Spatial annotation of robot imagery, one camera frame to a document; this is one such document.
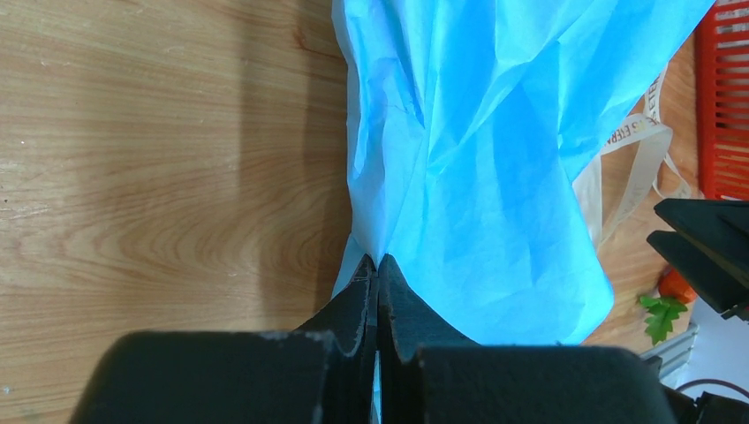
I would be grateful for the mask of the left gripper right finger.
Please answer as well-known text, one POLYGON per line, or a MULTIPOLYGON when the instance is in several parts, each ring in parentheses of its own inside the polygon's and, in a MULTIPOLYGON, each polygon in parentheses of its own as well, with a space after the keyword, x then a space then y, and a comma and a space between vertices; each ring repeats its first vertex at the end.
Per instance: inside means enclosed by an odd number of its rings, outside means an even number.
POLYGON ((480 345, 379 268, 384 423, 673 423, 667 391, 616 347, 480 345))

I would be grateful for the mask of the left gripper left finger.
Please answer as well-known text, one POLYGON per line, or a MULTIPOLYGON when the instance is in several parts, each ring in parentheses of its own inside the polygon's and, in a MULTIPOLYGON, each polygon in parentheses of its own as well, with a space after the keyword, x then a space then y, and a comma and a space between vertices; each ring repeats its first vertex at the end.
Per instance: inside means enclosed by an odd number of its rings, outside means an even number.
POLYGON ((368 423, 375 266, 291 331, 140 331, 103 355, 74 423, 368 423))

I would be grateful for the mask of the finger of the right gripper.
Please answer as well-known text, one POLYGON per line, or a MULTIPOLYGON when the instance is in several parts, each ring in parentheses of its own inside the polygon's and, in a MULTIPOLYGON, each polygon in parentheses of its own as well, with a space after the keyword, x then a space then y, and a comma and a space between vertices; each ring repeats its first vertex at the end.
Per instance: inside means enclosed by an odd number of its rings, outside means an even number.
POLYGON ((647 243, 724 320, 748 320, 748 286, 674 231, 654 231, 647 243))
POLYGON ((654 212, 707 253, 748 257, 748 202, 667 199, 654 212))

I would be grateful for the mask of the cream ribbon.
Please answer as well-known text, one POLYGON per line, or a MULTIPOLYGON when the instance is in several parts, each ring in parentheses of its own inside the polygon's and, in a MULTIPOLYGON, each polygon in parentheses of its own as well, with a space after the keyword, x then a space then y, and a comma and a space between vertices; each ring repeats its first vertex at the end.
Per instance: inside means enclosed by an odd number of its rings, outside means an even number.
POLYGON ((674 132, 662 122, 661 117, 660 100, 667 71, 664 68, 644 93, 642 111, 633 113, 624 120, 599 154, 572 183, 590 239, 596 248, 614 233, 617 226, 637 209, 650 192, 656 192, 662 199, 692 198, 692 188, 670 156, 674 132), (637 151, 624 194, 612 217, 605 220, 601 158, 632 145, 637 147, 637 151), (662 166, 666 166, 678 179, 678 186, 671 193, 664 193, 659 189, 658 174, 662 166))

